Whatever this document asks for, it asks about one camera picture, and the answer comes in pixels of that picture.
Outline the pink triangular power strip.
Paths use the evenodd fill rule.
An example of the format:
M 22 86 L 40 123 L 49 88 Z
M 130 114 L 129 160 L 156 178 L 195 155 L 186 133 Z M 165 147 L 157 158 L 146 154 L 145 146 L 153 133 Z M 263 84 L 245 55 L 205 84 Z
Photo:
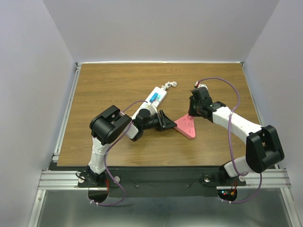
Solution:
M 196 137 L 194 117 L 186 114 L 175 120 L 174 123 L 176 124 L 174 128 L 188 139 L 193 140 Z

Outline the blue square plug adapter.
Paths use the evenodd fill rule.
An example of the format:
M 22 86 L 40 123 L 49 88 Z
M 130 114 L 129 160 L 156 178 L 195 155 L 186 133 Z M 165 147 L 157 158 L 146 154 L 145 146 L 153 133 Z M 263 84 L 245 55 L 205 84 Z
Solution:
M 150 98 L 150 102 L 154 102 L 158 97 L 158 93 L 154 93 L 153 96 Z

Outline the white multicolour power strip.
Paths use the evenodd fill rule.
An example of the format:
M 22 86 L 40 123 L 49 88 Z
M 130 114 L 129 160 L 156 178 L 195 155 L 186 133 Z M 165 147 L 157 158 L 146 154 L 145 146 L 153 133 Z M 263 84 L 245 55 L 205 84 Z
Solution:
M 147 109 L 150 112 L 150 116 L 157 113 L 157 108 L 164 100 L 167 95 L 167 91 L 162 87 L 155 87 L 153 91 L 145 99 L 145 102 L 137 109 L 137 111 L 132 116 L 134 120 L 141 109 Z

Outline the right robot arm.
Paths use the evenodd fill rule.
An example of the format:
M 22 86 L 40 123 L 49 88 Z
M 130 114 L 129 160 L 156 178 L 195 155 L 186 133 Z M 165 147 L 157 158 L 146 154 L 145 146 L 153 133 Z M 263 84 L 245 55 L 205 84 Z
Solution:
M 245 155 L 234 158 L 222 165 L 218 180 L 229 184 L 235 177 L 250 172 L 262 173 L 285 158 L 284 151 L 275 127 L 261 126 L 233 113 L 222 102 L 213 102 L 206 87 L 191 90 L 188 115 L 202 117 L 228 130 L 246 146 Z

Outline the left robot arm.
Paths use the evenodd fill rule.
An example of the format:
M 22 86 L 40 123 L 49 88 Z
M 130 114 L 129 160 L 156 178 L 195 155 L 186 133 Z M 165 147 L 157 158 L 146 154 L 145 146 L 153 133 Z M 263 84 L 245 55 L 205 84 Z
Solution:
M 105 182 L 105 162 L 109 148 L 122 136 L 137 141 L 142 137 L 144 130 L 155 128 L 157 131 L 164 131 L 175 127 L 177 124 L 155 107 L 143 107 L 133 117 L 124 114 L 115 105 L 109 107 L 96 116 L 89 125 L 93 141 L 92 154 L 87 165 L 87 173 L 82 179 L 94 186 L 101 186 Z

